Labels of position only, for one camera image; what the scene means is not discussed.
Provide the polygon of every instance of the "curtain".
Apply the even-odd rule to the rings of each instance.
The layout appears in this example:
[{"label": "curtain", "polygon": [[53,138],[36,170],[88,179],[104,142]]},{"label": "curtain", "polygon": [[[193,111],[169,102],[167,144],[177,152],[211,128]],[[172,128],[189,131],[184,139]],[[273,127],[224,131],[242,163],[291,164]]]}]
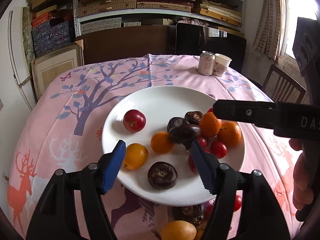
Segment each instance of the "curtain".
[{"label": "curtain", "polygon": [[276,60],[280,50],[281,4],[280,0],[263,0],[260,22],[253,47]]}]

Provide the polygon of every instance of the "tablecloth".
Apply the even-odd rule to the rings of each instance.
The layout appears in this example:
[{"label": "tablecloth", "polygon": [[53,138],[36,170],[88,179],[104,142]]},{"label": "tablecloth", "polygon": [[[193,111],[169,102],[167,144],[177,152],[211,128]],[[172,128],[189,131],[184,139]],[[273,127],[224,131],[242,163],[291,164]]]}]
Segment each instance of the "tablecloth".
[{"label": "tablecloth", "polygon": [[[8,187],[10,221],[24,237],[37,202],[55,170],[83,169],[102,155],[101,134],[110,110],[127,95],[151,86],[177,85],[197,89],[215,99],[271,101],[247,78],[228,68],[223,77],[203,76],[199,57],[146,55],[82,66],[59,75],[32,111],[18,141]],[[243,172],[263,172],[284,213],[289,231],[301,225],[292,204],[295,152],[288,139],[271,130],[240,123],[246,139]],[[78,223],[89,238],[81,197],[76,192]],[[118,181],[102,196],[119,240],[156,240],[168,222],[168,208],[136,196]],[[229,237],[236,234],[235,212]]]}]

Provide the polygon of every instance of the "metal screw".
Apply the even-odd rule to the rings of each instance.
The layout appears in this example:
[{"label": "metal screw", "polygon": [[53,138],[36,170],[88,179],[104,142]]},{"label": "metal screw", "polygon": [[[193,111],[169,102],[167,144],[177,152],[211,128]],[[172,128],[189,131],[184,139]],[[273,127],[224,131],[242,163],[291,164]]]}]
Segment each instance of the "metal screw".
[{"label": "metal screw", "polygon": [[63,169],[58,169],[58,170],[56,170],[56,172],[54,174],[56,174],[57,176],[60,176],[63,174],[63,172],[64,172]]},{"label": "metal screw", "polygon": [[253,174],[256,175],[256,176],[261,176],[261,175],[262,175],[262,172],[259,171],[259,170],[254,170],[254,171],[253,171]]},{"label": "metal screw", "polygon": [[227,170],[227,169],[229,169],[229,165],[228,165],[228,164],[225,164],[225,163],[221,163],[221,164],[219,165],[219,168],[222,169],[222,170]]},{"label": "metal screw", "polygon": [[88,168],[89,168],[89,170],[95,170],[96,168],[98,168],[98,164],[97,163],[90,163]]},{"label": "metal screw", "polygon": [[247,111],[245,111],[245,114],[247,116],[251,116],[252,115],[252,110],[251,109],[248,109]]}]

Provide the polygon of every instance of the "metal shelving unit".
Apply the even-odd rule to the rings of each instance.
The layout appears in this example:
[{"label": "metal shelving unit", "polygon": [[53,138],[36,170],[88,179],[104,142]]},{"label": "metal shelving unit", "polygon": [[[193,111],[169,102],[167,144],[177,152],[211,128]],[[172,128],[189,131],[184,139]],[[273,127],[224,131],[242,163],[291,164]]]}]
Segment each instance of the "metal shelving unit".
[{"label": "metal shelving unit", "polygon": [[74,15],[74,22],[75,22],[75,31],[76,37],[81,35],[81,23],[86,21],[92,21],[94,19],[99,19],[102,17],[110,17],[110,16],[120,16],[120,15],[128,15],[128,14],[162,14],[162,15],[179,15],[179,16],[186,16],[195,19],[201,19],[205,21],[209,21],[216,24],[221,24],[226,27],[242,31],[244,25],[244,15],[245,15],[245,0],[239,0],[242,2],[242,27],[238,27],[232,25],[230,23],[224,22],[222,20],[218,20],[212,17],[195,14],[195,13],[188,13],[183,11],[175,11],[175,10],[165,10],[165,9],[125,9],[125,10],[115,10],[115,11],[107,11],[101,12],[93,15],[88,15],[84,17],[78,17],[78,4],[79,0],[73,0],[73,15]]}]

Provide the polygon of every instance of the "butterfly print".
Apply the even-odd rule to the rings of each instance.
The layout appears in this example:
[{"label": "butterfly print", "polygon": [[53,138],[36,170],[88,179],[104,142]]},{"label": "butterfly print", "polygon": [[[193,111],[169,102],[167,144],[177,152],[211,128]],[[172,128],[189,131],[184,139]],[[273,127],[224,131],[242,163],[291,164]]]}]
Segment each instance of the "butterfly print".
[{"label": "butterfly print", "polygon": [[65,81],[67,78],[71,78],[71,72],[69,72],[64,78],[61,78],[62,81]]}]

